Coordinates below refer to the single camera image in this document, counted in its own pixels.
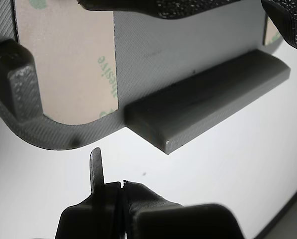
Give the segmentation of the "wide black textured gripper finger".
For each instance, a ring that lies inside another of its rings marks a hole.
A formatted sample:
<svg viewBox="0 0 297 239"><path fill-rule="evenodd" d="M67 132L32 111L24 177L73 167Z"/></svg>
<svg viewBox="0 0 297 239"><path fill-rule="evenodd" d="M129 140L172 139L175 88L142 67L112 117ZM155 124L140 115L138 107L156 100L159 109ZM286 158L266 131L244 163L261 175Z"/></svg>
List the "wide black textured gripper finger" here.
<svg viewBox="0 0 297 239"><path fill-rule="evenodd" d="M138 12L161 19L182 19L235 3L235 0L79 0L89 11Z"/></svg>

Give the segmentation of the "narrow black gripper finger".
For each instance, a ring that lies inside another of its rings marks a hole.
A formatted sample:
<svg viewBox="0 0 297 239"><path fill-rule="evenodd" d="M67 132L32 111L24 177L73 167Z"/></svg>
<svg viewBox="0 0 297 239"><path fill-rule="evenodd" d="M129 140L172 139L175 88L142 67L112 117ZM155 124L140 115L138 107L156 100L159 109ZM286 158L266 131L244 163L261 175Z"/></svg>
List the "narrow black gripper finger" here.
<svg viewBox="0 0 297 239"><path fill-rule="evenodd" d="M263 0L261 3L285 42L297 49L297 0Z"/></svg>

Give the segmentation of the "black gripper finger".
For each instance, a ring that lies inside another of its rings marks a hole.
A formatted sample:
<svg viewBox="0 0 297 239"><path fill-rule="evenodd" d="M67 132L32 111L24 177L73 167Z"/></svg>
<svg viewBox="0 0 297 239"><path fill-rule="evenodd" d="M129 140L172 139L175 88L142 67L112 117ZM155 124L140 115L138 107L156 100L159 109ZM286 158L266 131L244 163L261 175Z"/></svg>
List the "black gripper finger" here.
<svg viewBox="0 0 297 239"><path fill-rule="evenodd" d="M124 223L129 239L242 239L234 214L220 204L183 206L147 186L124 181Z"/></svg>

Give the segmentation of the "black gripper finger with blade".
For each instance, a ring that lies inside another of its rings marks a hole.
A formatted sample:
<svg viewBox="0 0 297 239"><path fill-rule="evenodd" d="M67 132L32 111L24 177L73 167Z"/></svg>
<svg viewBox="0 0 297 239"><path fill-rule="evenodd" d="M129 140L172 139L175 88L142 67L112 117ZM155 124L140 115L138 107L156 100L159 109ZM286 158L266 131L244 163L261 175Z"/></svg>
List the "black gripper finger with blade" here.
<svg viewBox="0 0 297 239"><path fill-rule="evenodd" d="M104 182L102 154L95 148L89 162L91 194L66 208L59 220L57 239L122 239L124 237L120 182Z"/></svg>

